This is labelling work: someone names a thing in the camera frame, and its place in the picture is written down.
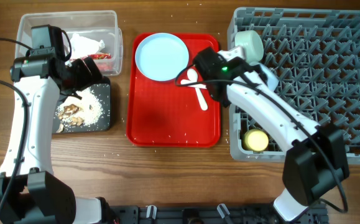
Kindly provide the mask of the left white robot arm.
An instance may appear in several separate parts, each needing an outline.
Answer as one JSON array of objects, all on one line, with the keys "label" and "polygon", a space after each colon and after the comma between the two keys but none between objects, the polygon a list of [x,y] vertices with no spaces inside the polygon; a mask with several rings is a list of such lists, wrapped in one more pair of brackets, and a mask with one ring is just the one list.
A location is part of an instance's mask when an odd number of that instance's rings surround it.
[{"label": "left white robot arm", "polygon": [[71,66],[53,47],[30,50],[11,68],[15,106],[11,136],[0,166],[0,222],[107,223],[101,197],[76,197],[53,174],[53,117],[60,95],[71,95],[102,79],[92,58]]}]

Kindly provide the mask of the light blue plate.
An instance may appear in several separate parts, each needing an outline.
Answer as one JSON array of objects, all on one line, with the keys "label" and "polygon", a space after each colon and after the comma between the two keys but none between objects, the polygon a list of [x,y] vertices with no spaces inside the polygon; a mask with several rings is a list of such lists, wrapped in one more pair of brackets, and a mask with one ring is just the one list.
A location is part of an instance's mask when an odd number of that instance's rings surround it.
[{"label": "light blue plate", "polygon": [[169,33],[147,36],[135,52],[138,70],[157,82],[173,80],[188,65],[189,59],[190,53],[184,41]]}]

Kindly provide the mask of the mint green bowl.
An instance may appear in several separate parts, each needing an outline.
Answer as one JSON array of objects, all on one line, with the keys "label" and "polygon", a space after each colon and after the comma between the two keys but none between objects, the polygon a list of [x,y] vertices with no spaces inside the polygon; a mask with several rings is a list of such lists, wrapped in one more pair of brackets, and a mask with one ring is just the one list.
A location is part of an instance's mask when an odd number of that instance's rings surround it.
[{"label": "mint green bowl", "polygon": [[246,62],[259,62],[264,55],[264,46],[259,34],[254,30],[240,31],[235,35],[235,46],[241,46],[246,54]]}]

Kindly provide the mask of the light blue food bowl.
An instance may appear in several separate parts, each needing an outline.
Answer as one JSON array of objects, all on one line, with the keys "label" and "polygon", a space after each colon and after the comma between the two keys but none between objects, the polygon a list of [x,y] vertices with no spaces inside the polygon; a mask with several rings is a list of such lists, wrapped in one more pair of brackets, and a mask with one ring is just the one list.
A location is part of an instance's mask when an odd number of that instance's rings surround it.
[{"label": "light blue food bowl", "polygon": [[279,84],[279,79],[273,71],[260,62],[251,62],[250,66],[255,68],[262,81],[267,85],[268,89],[275,91]]}]

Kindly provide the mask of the white plastic fork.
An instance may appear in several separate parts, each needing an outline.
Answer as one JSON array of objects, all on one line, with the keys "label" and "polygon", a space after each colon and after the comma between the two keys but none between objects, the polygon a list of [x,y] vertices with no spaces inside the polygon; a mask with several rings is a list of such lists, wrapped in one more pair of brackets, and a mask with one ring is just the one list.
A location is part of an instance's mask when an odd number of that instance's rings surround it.
[{"label": "white plastic fork", "polygon": [[204,84],[194,84],[191,80],[186,80],[186,79],[181,80],[180,84],[188,86],[188,87],[193,87],[193,88],[206,89],[206,85],[204,85]]}]

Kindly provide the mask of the rice and food scraps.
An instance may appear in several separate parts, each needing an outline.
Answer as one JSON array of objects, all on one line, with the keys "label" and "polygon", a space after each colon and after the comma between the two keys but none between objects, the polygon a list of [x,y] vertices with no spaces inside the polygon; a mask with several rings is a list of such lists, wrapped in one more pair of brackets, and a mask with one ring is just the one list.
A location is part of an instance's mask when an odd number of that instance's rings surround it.
[{"label": "rice and food scraps", "polygon": [[103,106],[90,87],[76,93],[81,98],[69,96],[57,106],[55,117],[58,128],[55,133],[96,131],[97,122],[103,115]]}]

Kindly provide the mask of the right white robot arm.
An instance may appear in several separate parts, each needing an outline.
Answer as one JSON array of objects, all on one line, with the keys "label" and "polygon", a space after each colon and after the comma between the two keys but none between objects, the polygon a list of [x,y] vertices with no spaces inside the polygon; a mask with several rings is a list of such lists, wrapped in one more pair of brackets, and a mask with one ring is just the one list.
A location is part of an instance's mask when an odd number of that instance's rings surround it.
[{"label": "right white robot arm", "polygon": [[342,181],[349,177],[342,130],[333,123],[320,125],[295,110],[274,93],[276,76],[259,62],[247,63],[241,48],[198,52],[196,68],[215,101],[236,105],[249,114],[285,153],[284,191],[274,208],[285,222],[303,215],[323,195],[337,187],[343,208],[348,204]]}]

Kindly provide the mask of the red snack wrapper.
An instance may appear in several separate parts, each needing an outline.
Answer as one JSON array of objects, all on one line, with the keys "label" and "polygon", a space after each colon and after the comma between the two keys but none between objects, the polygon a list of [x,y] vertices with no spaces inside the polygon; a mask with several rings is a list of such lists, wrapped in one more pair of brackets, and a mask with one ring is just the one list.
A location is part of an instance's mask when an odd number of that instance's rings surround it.
[{"label": "red snack wrapper", "polygon": [[99,68],[101,72],[112,72],[114,68],[113,58],[111,54],[107,53],[98,53],[98,54],[89,54],[80,57],[80,59],[84,60],[85,58],[90,57],[93,59],[96,66]]}]

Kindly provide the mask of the white plastic spoon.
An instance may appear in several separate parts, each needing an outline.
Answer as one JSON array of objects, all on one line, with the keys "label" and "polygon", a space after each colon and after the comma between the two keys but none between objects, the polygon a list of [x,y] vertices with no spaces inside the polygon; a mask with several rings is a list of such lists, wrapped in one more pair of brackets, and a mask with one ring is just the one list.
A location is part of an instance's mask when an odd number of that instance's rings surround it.
[{"label": "white plastic spoon", "polygon": [[[193,68],[188,69],[187,77],[192,83],[198,81],[198,74]],[[198,102],[200,104],[200,108],[203,111],[206,111],[208,109],[208,105],[207,105],[207,102],[206,102],[201,90],[199,88],[195,87],[195,91],[196,91],[196,96],[198,98]]]}]

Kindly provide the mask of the yellow plastic cup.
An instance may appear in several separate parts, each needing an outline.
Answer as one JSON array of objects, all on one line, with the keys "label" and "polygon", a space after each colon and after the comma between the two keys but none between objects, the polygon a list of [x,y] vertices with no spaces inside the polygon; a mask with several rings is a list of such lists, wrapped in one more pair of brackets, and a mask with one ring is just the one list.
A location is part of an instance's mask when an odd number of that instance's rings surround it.
[{"label": "yellow plastic cup", "polygon": [[265,132],[259,129],[250,129],[242,137],[242,146],[244,149],[262,152],[269,145],[269,138]]}]

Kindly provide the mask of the white napkin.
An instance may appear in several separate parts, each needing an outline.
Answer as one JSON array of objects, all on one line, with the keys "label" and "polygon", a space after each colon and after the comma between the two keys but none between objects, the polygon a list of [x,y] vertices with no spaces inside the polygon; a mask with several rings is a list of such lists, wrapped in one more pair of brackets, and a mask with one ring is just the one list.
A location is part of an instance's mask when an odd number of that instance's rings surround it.
[{"label": "white napkin", "polygon": [[97,41],[80,36],[79,34],[73,34],[70,43],[72,46],[72,60],[97,54],[105,48],[103,40]]}]

